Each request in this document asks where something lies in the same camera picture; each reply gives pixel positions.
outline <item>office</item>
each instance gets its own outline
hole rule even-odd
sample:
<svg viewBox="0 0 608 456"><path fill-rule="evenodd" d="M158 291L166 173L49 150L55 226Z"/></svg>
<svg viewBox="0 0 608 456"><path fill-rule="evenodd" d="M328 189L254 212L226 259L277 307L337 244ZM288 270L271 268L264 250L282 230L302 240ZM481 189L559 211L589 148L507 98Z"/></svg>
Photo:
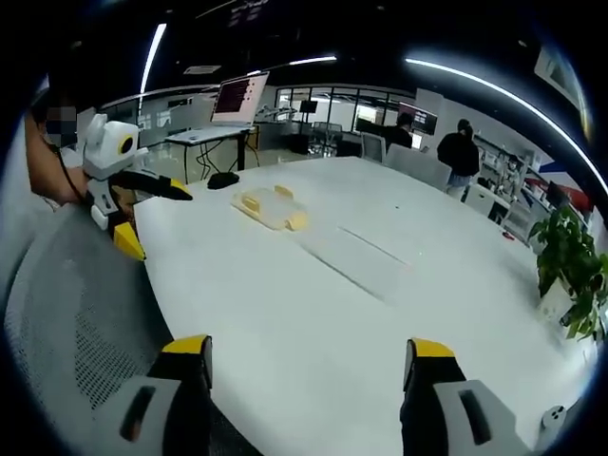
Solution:
<svg viewBox="0 0 608 456"><path fill-rule="evenodd" d="M252 454L432 452L401 433L424 413L398 416L411 366L435 361L445 394L465 381L463 397L507 417L492 445L544 449L544 414L573 420L605 335L608 247L577 74L510 9L458 27L430 13L437 30L405 27L391 2L326 3L135 10L121 28L125 6L50 69L74 141L49 117L57 97L21 148L50 140L74 198L54 198L28 156L20 176L47 212L2 278L25 383L71 446L112 442L97 424L125 385L152 401L145 382L185 382L162 370L168 353L201 356L203 395ZM44 373L49 359L64 369Z"/></svg>

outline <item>robotic arm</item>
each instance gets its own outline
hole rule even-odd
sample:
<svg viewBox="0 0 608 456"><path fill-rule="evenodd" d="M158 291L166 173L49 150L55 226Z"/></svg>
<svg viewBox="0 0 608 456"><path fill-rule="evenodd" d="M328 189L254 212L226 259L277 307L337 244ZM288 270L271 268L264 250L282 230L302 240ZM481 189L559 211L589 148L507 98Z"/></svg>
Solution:
<svg viewBox="0 0 608 456"><path fill-rule="evenodd" d="M171 200L191 200L192 196L178 180L137 166L136 159L147 153L145 147L138 149L138 136L136 125L109 122L106 114L96 114L86 131L83 168L90 178L85 200L91 205L91 216L111 235L120 250L137 260L144 260L143 247L115 201L112 185Z"/></svg>

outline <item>monitor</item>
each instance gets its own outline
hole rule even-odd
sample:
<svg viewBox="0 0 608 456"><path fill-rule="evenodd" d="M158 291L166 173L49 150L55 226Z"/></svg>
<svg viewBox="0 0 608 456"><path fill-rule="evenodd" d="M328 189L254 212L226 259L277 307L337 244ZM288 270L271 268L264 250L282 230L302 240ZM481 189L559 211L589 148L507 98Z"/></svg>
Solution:
<svg viewBox="0 0 608 456"><path fill-rule="evenodd" d="M252 124L268 73L224 81L219 88L212 123Z"/></svg>
<svg viewBox="0 0 608 456"><path fill-rule="evenodd" d="M549 187L547 188L547 201L553 207L560 209L570 203L570 198L566 192L561 190L559 185L551 181L549 182Z"/></svg>
<svg viewBox="0 0 608 456"><path fill-rule="evenodd" d="M312 100L303 100L300 105L300 112L305 114L314 114L316 112L316 105L318 102L314 102Z"/></svg>
<svg viewBox="0 0 608 456"><path fill-rule="evenodd" d="M411 104L399 102L399 114L402 112L407 112L413 119L411 125L413 130L418 130L427 135L435 134L435 128L437 127L436 115Z"/></svg>

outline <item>white pot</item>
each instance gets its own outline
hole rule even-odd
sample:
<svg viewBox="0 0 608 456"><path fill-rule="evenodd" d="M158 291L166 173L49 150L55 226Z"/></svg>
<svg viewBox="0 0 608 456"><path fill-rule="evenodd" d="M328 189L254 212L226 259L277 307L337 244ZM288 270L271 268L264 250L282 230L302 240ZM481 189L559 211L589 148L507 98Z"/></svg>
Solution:
<svg viewBox="0 0 608 456"><path fill-rule="evenodd" d="M559 325L561 318L572 307L573 302L565 290L565 284L557 279L549 288L549 291L541 299L539 314L542 319L552 325Z"/></svg>

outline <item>floor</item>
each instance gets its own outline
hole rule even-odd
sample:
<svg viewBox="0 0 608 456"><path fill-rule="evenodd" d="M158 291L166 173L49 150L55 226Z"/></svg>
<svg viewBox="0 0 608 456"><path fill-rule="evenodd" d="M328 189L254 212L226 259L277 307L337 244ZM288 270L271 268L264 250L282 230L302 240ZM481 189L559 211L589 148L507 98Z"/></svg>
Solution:
<svg viewBox="0 0 608 456"><path fill-rule="evenodd" d="M217 142L210 142L208 149L214 147ZM171 144L168 142L156 145L149 149L149 154L144 158L144 165L154 172L166 176L168 178L177 179L182 182L197 182L203 180L203 167L198 162L200 161L200 148L189 147L187 151L187 179L184 175L183 166L183 146ZM268 166L282 162L295 162L298 160L307 160L309 157L299 155L286 149L263 150L256 153L249 147L245 148L245 169L258 166ZM207 163L212 162L219 171L228 171L235 160L237 159L237 142L225 141L210 150L205 160ZM211 166L211 171L205 171L204 179L207 180L214 174L216 169ZM234 165L233 171L237 171L237 166Z"/></svg>

